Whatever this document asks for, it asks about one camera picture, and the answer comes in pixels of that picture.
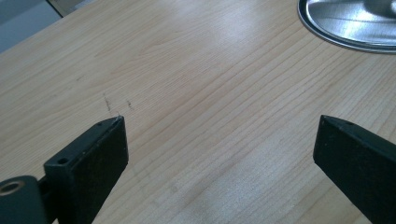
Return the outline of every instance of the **hole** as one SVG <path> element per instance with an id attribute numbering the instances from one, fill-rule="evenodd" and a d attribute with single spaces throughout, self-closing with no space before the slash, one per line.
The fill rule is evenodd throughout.
<path id="1" fill-rule="evenodd" d="M 6 183 L 5 185 L 0 187 L 0 196 L 6 196 L 8 194 L 12 194 L 18 191 L 23 186 L 24 186 L 24 182 L 20 180 Z"/>
<path id="2" fill-rule="evenodd" d="M 65 164 L 67 163 L 69 160 L 67 158 L 61 158 L 60 160 L 58 160 L 58 164 Z"/>

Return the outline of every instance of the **shiny metal disc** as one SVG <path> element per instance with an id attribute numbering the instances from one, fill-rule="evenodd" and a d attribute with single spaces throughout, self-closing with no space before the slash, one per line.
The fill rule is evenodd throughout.
<path id="1" fill-rule="evenodd" d="M 300 19 L 343 47 L 396 53 L 396 0 L 300 0 Z"/>

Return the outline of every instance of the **wooden table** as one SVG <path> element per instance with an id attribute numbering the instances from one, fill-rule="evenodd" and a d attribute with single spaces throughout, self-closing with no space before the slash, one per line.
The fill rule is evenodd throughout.
<path id="1" fill-rule="evenodd" d="M 94 223 L 368 223 L 312 151 L 322 114 L 396 142 L 396 57 L 319 39 L 296 5 L 97 0 L 6 51 L 1 179 L 120 114 L 130 163 Z"/>

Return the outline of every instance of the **clamp jaw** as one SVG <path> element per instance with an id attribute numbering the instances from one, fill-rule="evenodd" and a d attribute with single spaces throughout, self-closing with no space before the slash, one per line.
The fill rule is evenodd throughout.
<path id="1" fill-rule="evenodd" d="M 346 120 L 322 116 L 314 161 L 373 223 L 396 223 L 396 146 Z"/>
<path id="2" fill-rule="evenodd" d="M 45 162 L 39 181 L 0 183 L 0 223 L 92 223 L 127 164 L 124 118 L 98 122 Z"/>

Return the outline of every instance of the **pencil mark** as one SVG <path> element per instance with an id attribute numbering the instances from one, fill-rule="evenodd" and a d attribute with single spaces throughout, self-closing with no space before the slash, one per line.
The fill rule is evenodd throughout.
<path id="1" fill-rule="evenodd" d="M 126 103 L 128 104 L 128 107 L 129 107 L 131 110 L 134 110 L 134 108 L 132 107 L 131 101 L 127 100 Z"/>
<path id="2" fill-rule="evenodd" d="M 103 93 L 103 98 L 105 98 L 105 102 L 106 102 L 106 106 L 107 106 L 107 111 L 110 112 L 111 107 L 110 107 L 110 102 L 108 101 L 108 99 L 106 98 L 105 94 Z"/>

